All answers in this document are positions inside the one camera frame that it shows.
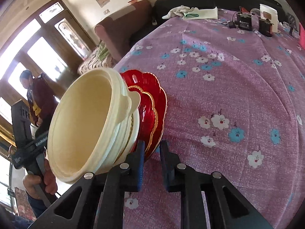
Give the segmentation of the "small red gold-rimmed plate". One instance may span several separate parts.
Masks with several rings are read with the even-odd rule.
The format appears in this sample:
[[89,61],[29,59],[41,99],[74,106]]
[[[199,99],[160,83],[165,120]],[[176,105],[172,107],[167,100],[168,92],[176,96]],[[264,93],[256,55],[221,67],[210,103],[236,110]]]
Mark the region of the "small red gold-rimmed plate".
[[144,152],[148,152],[153,142],[153,135],[158,126],[158,113],[155,108],[155,101],[152,94],[144,91],[137,85],[129,86],[132,92],[138,92],[140,95],[140,104],[138,106],[140,116],[140,128],[137,139],[145,143]]

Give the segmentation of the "beige plastic bowl with tab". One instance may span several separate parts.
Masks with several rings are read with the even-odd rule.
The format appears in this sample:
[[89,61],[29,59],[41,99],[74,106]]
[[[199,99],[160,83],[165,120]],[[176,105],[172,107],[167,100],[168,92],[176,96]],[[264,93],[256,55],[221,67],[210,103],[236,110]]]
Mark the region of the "beige plastic bowl with tab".
[[73,184],[87,172],[101,174],[125,161],[140,128],[140,95],[112,68],[91,70],[64,93],[48,133],[53,174]]

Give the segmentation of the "large red scalloped plate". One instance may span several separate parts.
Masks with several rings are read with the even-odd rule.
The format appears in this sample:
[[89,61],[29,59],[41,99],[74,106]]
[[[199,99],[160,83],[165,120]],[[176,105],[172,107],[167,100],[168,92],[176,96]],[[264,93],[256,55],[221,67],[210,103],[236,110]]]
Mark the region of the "large red scalloped plate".
[[140,94],[140,129],[137,138],[144,141],[144,159],[148,160],[157,149],[164,132],[168,100],[156,75],[131,69],[123,72],[121,77],[130,91]]

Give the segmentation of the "person in maroon jacket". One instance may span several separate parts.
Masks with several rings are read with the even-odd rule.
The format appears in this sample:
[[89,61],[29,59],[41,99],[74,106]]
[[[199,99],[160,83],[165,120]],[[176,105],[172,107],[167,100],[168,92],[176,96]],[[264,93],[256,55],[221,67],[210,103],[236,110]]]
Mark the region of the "person in maroon jacket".
[[53,117],[58,104],[55,93],[47,83],[44,73],[34,77],[32,72],[26,69],[20,75],[20,83],[27,90],[30,115],[35,125],[40,127]]

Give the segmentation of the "purple floral tablecloth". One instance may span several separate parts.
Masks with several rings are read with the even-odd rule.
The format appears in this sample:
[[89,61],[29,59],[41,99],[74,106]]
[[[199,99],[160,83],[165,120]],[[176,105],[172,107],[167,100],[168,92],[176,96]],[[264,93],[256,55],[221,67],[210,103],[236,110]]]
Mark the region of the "purple floral tablecloth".
[[304,200],[304,49],[280,27],[171,18],[116,65],[153,73],[166,92],[163,137],[182,162],[221,172],[274,228]]

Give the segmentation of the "white paper bag green logo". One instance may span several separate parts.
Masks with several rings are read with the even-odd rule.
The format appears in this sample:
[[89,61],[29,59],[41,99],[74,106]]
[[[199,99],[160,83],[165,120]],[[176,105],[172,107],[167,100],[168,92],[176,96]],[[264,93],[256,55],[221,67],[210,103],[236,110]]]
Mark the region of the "white paper bag green logo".
[[204,19],[218,19],[218,8],[213,9],[198,9],[194,8],[192,11],[184,12],[183,20],[204,20]]

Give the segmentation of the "white rag cloth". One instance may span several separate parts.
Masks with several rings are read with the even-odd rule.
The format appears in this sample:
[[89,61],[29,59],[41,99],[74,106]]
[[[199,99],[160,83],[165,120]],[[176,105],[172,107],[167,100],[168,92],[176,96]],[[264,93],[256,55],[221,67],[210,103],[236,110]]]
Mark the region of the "white rag cloth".
[[193,12],[194,7],[187,7],[184,5],[172,8],[166,15],[162,17],[164,20],[168,20],[173,17],[183,17],[184,13]]

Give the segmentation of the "black servo box left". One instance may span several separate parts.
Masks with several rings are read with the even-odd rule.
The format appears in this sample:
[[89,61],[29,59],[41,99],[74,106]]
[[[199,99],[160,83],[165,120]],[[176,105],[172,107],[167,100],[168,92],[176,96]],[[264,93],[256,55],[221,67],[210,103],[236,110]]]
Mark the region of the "black servo box left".
[[249,13],[237,13],[237,25],[241,30],[252,31],[252,15]]

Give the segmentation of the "black servo box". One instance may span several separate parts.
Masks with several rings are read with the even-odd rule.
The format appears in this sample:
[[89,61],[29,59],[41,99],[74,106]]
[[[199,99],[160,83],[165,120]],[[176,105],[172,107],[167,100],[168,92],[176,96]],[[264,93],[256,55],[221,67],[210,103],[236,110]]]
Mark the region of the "black servo box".
[[272,25],[269,19],[258,19],[258,31],[266,37],[272,37]]
[[249,13],[237,13],[237,25],[241,30],[252,31],[252,15]]

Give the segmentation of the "black servo box right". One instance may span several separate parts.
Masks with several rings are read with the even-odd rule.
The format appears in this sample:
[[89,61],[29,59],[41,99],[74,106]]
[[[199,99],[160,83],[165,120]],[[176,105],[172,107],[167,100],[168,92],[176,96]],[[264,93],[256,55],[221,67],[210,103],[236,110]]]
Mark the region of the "black servo box right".
[[258,19],[258,31],[266,37],[272,37],[272,25],[269,19]]

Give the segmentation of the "white plastic jar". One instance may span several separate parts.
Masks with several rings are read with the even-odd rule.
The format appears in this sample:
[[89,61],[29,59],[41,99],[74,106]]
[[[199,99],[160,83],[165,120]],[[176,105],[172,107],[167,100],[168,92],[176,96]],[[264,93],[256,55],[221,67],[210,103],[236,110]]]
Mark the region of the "white plastic jar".
[[261,13],[261,18],[268,19],[272,23],[272,32],[277,33],[278,32],[278,12],[276,9],[260,4],[259,10]]

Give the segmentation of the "black sofa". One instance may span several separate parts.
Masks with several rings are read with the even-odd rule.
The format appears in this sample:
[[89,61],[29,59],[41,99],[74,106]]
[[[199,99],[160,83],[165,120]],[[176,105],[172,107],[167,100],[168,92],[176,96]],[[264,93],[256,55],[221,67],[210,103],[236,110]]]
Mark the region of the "black sofa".
[[129,39],[131,47],[163,24],[165,20],[162,19],[162,16],[166,15],[170,9],[179,5],[197,7],[199,9],[218,7],[219,9],[232,11],[239,11],[240,7],[243,7],[249,11],[252,8],[259,8],[260,4],[264,4],[278,12],[278,20],[280,22],[288,21],[287,13],[282,8],[282,5],[275,0],[148,0],[148,2],[151,6],[151,9],[148,10],[148,20],[139,30],[131,35]]

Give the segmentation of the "pink water bottle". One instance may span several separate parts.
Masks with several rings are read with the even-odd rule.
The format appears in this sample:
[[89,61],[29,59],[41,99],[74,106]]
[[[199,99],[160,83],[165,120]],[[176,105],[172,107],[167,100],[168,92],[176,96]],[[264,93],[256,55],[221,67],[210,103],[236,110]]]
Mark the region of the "pink water bottle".
[[301,23],[299,23],[299,44],[305,49],[305,30]]

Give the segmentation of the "black perforated stand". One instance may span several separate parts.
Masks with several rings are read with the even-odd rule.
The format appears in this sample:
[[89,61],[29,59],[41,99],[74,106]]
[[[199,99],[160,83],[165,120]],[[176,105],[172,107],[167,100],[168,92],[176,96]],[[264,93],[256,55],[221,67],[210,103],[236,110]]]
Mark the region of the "black perforated stand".
[[294,31],[298,31],[296,17],[289,12],[287,13],[288,24],[290,27],[290,35],[292,36]]

